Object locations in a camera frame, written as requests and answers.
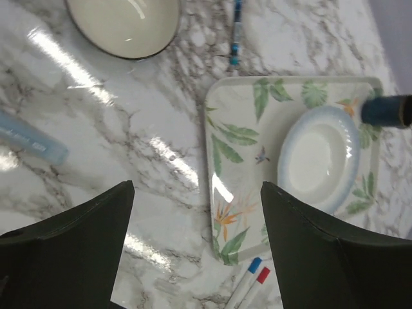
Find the plate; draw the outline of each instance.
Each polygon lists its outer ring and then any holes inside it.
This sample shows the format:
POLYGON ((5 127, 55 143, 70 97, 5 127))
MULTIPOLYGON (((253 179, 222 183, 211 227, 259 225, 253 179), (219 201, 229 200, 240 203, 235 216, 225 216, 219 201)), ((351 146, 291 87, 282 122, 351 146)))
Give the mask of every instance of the plate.
POLYGON ((312 109, 283 143, 277 185, 333 214, 350 193, 360 155, 359 133, 348 113, 332 106, 312 109))
POLYGON ((308 111, 333 106, 352 119, 360 140, 356 180, 334 216, 347 220, 375 202, 380 128, 361 122, 362 103, 382 95, 373 77, 231 77, 209 90, 205 138, 211 197, 212 241, 226 265, 270 248, 260 189, 277 183, 281 149, 308 111))
POLYGON ((107 53, 144 59, 176 35, 180 0, 66 0, 79 30, 107 53))

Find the gray floor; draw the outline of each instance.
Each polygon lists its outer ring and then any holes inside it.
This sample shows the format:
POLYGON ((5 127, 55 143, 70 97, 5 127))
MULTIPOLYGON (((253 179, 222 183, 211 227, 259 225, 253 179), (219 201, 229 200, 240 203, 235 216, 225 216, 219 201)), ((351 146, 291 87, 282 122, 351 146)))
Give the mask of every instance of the gray floor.
POLYGON ((399 90, 412 93, 412 0, 369 3, 399 90))

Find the marble countertop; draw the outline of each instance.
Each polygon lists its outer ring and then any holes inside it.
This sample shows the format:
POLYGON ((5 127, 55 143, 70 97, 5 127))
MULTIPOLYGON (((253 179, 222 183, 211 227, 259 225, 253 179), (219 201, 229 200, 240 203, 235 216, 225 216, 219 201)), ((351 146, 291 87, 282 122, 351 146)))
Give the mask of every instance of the marble countertop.
MULTIPOLYGON (((371 75, 386 94, 397 92, 363 1, 246 1, 235 71, 231 20, 232 1, 187 0, 174 42, 134 62, 90 45, 63 0, 1 1, 1 109, 65 143, 70 156, 50 166, 0 147, 0 232, 133 180, 112 300, 130 309, 223 308, 248 265, 226 267, 212 253, 201 117, 211 85, 234 75, 371 75)), ((377 202, 350 222, 404 237, 412 226, 411 131, 385 130, 380 158, 377 202)), ((251 308, 281 308, 274 273, 251 308)))

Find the tray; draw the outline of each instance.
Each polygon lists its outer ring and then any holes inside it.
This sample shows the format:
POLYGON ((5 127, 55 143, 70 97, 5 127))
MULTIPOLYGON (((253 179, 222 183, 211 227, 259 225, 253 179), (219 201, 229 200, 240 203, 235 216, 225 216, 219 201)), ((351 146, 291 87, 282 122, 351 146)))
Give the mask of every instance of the tray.
POLYGON ((260 200, 262 182, 276 183, 277 161, 289 129, 325 104, 345 110, 362 147, 356 181, 335 212, 347 219, 375 202, 380 128, 362 124, 367 98, 382 95, 373 77, 231 77, 207 94, 205 134, 216 257, 236 265, 270 250, 260 200))

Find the blue bird print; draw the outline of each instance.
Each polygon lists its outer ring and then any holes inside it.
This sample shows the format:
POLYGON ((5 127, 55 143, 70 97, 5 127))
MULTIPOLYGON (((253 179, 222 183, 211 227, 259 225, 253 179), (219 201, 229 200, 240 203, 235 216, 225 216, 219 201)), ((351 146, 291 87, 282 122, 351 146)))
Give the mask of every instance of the blue bird print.
POLYGON ((255 157, 256 159, 256 164, 259 164, 265 160, 268 160, 270 162, 270 159, 266 157, 266 151, 265 151, 265 147, 262 146, 262 150, 261 152, 255 157))

